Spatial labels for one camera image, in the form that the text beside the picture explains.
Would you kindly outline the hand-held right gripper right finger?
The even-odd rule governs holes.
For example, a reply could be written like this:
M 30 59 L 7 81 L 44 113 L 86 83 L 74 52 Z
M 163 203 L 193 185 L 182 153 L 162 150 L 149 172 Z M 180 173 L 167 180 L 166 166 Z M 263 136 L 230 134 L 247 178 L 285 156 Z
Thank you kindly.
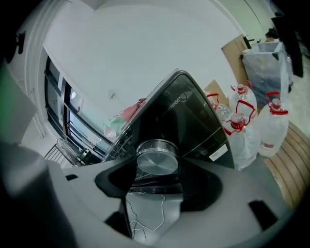
M 185 159 L 184 200 L 169 229 L 170 248 L 258 248 L 284 226 L 289 206 L 262 179 L 214 163 Z

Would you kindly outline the large cardboard sheet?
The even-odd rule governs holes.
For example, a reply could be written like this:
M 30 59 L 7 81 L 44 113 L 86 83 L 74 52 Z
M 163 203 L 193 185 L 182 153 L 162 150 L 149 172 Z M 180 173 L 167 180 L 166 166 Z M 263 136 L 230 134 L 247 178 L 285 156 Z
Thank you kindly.
M 248 48 L 243 37 L 243 34 L 237 36 L 224 45 L 221 50 L 232 68 L 237 83 L 248 85 L 248 76 L 241 59 L 243 51 Z

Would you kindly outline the pink detergent pouch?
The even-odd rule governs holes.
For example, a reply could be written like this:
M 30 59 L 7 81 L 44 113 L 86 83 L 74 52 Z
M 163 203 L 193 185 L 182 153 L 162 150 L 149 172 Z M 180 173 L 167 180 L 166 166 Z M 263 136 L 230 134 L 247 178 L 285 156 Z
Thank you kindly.
M 140 108 L 140 105 L 144 102 L 145 98 L 141 98 L 134 105 L 121 110 L 119 113 L 113 115 L 104 123 L 104 135 L 105 137 L 113 142 L 120 135 L 124 126 Z

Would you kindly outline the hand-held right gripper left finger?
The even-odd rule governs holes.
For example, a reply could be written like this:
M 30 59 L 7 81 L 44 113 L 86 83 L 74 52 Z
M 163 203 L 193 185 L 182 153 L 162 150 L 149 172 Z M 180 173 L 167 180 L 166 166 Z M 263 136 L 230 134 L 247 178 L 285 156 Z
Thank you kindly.
M 74 192 L 103 223 L 132 238 L 125 198 L 136 178 L 135 158 L 125 157 L 62 171 Z

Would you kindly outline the dark framed glass partition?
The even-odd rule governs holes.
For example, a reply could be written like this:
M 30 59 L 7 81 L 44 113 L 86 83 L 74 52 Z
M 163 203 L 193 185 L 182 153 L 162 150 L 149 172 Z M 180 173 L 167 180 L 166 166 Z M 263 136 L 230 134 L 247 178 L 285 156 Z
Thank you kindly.
M 105 159 L 110 141 L 81 114 L 83 99 L 60 74 L 50 58 L 46 60 L 45 104 L 47 118 L 60 139 L 78 148 L 89 148 Z

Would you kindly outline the wooden slat decking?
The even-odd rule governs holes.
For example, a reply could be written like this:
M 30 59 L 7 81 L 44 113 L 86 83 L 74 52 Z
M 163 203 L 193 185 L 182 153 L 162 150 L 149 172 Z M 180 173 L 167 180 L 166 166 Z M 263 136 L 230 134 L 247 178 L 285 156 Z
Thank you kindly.
M 310 138 L 289 122 L 286 137 L 272 157 L 263 158 L 285 202 L 296 208 L 310 188 Z

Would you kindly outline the small cardboard sheet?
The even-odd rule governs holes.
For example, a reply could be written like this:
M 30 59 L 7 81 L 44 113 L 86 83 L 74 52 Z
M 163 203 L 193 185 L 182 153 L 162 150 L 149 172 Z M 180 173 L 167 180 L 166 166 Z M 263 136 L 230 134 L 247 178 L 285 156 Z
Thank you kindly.
M 215 79 L 213 79 L 203 90 L 209 93 L 218 93 L 219 103 L 227 106 L 229 105 L 229 99 L 226 97 L 220 85 L 217 83 Z

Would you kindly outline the black washing machine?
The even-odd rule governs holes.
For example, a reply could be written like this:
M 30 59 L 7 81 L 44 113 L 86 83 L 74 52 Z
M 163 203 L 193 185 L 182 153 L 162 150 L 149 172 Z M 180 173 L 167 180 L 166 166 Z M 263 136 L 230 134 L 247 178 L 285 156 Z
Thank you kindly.
M 168 140 L 177 146 L 178 169 L 169 175 L 155 176 L 137 166 L 133 187 L 179 183 L 183 158 L 234 167 L 220 119 L 202 89 L 186 71 L 173 71 L 155 87 L 112 142 L 104 160 L 129 156 L 137 161 L 137 147 L 154 139 Z

